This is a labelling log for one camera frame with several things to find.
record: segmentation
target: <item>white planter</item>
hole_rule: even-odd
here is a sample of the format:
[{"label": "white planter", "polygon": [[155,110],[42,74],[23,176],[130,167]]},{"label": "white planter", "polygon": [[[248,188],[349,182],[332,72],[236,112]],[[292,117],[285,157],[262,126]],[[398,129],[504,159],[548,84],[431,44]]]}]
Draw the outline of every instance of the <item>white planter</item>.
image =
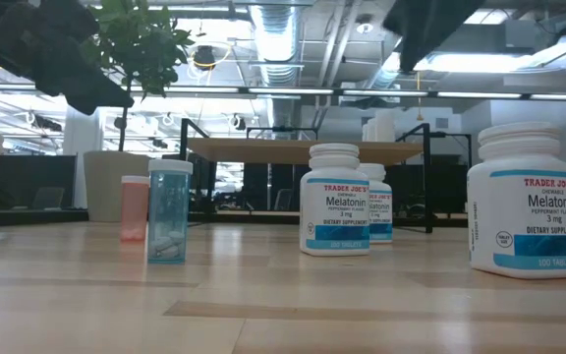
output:
[{"label": "white planter", "polygon": [[85,183],[90,221],[120,222],[122,176],[148,176],[150,158],[119,151],[85,153]]}]

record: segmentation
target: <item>wooden tabletop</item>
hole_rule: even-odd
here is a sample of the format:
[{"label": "wooden tabletop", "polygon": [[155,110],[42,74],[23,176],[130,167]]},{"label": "wooden tabletop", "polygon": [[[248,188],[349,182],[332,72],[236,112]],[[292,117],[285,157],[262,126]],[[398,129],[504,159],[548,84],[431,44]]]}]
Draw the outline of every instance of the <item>wooden tabletop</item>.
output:
[{"label": "wooden tabletop", "polygon": [[[188,148],[209,161],[308,164],[310,148],[323,142],[257,139],[189,139]],[[423,151],[414,143],[355,143],[360,161],[393,165]]]},{"label": "wooden tabletop", "polygon": [[566,279],[470,269],[467,229],[317,258],[296,225],[205,224],[184,265],[119,230],[0,228],[0,353],[566,354]]}]

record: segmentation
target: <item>white plastic bottle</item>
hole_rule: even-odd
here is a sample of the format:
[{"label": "white plastic bottle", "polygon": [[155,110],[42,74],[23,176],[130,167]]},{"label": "white plastic bottle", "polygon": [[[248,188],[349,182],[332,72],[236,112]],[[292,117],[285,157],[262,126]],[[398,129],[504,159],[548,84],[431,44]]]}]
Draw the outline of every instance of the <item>white plastic bottle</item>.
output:
[{"label": "white plastic bottle", "polygon": [[480,133],[469,171],[471,267],[507,276],[566,277],[566,163],[558,131],[528,122]]},{"label": "white plastic bottle", "polygon": [[370,252],[369,181],[356,170],[359,153],[349,144],[311,147],[311,172],[301,180],[301,251],[312,256]]},{"label": "white plastic bottle", "polygon": [[370,179],[370,243],[392,242],[392,188],[383,183],[385,167],[378,163],[361,163],[358,171]]}]

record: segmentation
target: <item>desk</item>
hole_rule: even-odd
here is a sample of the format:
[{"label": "desk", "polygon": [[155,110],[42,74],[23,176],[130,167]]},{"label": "desk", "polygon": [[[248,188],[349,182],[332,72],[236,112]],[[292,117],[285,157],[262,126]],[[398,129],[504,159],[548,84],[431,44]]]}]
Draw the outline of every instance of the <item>desk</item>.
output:
[{"label": "desk", "polygon": [[350,258],[301,254],[292,225],[189,238],[147,265],[119,224],[0,227],[0,353],[566,353],[566,279],[469,269],[467,229]]}]

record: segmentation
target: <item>blue pill bottle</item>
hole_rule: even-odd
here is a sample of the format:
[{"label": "blue pill bottle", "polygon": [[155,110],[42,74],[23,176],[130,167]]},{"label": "blue pill bottle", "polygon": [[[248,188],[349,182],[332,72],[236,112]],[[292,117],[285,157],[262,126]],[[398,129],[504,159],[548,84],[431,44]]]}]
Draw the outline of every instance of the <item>blue pill bottle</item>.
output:
[{"label": "blue pill bottle", "polygon": [[187,161],[154,159],[149,162],[150,196],[147,226],[147,262],[181,264],[187,250],[191,177]]}]

